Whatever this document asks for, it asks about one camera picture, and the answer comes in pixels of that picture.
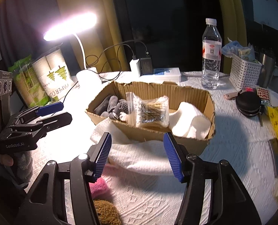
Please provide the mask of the left hand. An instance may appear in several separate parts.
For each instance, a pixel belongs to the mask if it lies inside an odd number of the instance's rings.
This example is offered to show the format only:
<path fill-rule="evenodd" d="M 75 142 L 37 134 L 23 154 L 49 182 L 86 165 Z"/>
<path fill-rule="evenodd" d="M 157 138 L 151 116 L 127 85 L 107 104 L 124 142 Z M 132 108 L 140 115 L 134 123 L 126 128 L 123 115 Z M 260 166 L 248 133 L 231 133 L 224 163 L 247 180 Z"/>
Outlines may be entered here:
<path fill-rule="evenodd" d="M 11 166 L 13 166 L 14 161 L 13 161 L 13 158 L 11 156 L 9 156 L 7 154 L 4 154 L 4 155 L 0 154 L 0 163 L 2 165 L 11 167 Z"/>

